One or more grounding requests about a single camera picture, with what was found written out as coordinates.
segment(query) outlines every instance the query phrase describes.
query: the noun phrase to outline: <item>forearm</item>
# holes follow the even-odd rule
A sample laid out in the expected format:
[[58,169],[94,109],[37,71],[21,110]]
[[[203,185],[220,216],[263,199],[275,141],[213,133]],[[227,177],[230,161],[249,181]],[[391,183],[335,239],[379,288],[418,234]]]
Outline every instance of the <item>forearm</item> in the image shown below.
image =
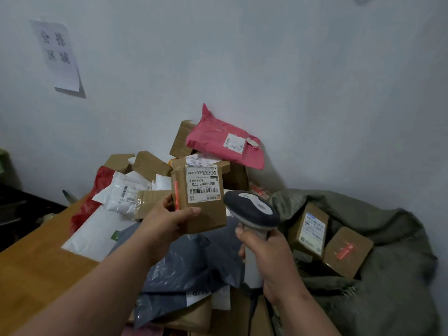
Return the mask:
[[303,283],[283,298],[277,308],[288,336],[340,336]]
[[147,244],[134,234],[14,335],[120,335],[154,263]]

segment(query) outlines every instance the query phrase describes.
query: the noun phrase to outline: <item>orange label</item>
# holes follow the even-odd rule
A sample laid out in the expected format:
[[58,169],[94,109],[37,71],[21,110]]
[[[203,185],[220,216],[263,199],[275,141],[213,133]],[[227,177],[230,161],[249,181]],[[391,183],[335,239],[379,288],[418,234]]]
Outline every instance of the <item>orange label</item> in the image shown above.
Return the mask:
[[177,185],[177,180],[174,181],[174,193],[176,195],[176,211],[180,209],[179,207],[179,186]]
[[355,248],[355,244],[347,243],[347,245],[336,255],[340,260],[343,260],[345,256],[347,256],[350,252]]

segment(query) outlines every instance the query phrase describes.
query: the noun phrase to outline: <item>pink plastic mailer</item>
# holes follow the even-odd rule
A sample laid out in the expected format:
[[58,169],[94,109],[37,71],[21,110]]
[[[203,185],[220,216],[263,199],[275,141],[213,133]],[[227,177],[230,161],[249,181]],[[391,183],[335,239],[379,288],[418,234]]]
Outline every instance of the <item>pink plastic mailer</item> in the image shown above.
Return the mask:
[[216,119],[205,104],[202,106],[201,121],[187,136],[186,144],[189,148],[214,154],[223,160],[259,170],[264,168],[260,139]]

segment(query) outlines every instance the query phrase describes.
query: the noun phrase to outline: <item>wooden table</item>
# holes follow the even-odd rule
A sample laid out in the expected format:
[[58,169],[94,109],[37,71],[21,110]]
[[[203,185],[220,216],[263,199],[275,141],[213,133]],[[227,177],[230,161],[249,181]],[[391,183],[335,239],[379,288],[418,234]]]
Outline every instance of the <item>wooden table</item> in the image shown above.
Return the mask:
[[83,201],[0,253],[0,336],[19,328],[98,264],[60,248]]

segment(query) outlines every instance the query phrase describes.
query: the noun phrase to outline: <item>white wall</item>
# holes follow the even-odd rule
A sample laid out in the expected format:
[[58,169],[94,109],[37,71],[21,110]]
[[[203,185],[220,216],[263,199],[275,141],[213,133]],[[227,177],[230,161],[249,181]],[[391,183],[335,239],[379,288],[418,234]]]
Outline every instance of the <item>white wall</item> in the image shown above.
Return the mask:
[[[260,182],[413,211],[447,316],[447,13],[447,0],[0,0],[0,146],[25,191],[65,203],[111,153],[168,160],[205,102],[261,138]],[[52,86],[28,22],[41,16],[67,25],[87,99]]]

